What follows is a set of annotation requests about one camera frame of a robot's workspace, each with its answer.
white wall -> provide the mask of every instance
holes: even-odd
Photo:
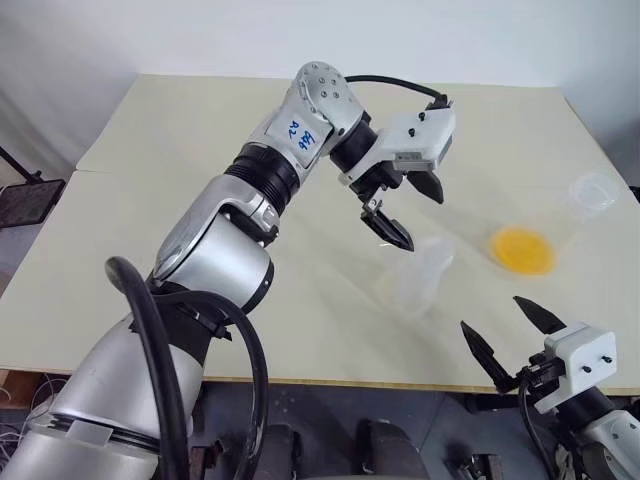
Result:
[[[135,72],[559,85],[640,184],[636,0],[4,0],[0,143],[69,173]]]

clear plastic cup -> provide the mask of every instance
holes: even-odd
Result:
[[[400,317],[424,316],[433,305],[442,275],[454,257],[453,242],[443,237],[421,239],[413,252],[398,249],[389,252],[385,272],[374,283],[376,298]]]
[[[620,187],[610,176],[584,175],[569,187],[569,216],[583,224],[607,210],[619,196]]]

label on robot arm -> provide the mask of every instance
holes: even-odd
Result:
[[[269,125],[267,135],[290,145],[304,168],[311,164],[324,143],[324,136],[318,135],[298,115],[278,115]]]

plastic container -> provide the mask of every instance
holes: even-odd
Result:
[[[611,207],[619,194],[620,188],[610,176],[584,175],[570,185],[557,208],[494,232],[489,240],[491,255],[516,273],[549,273],[569,240]]]
[[[401,318],[419,318],[433,305],[440,280],[455,257],[451,240],[428,237],[413,252],[395,250],[385,255],[385,272],[375,281],[376,298]]]

metal stand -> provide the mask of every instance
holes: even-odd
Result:
[[[30,173],[2,147],[0,157],[26,181],[0,189],[0,229],[42,223],[58,202],[66,182],[42,180],[42,172]]]

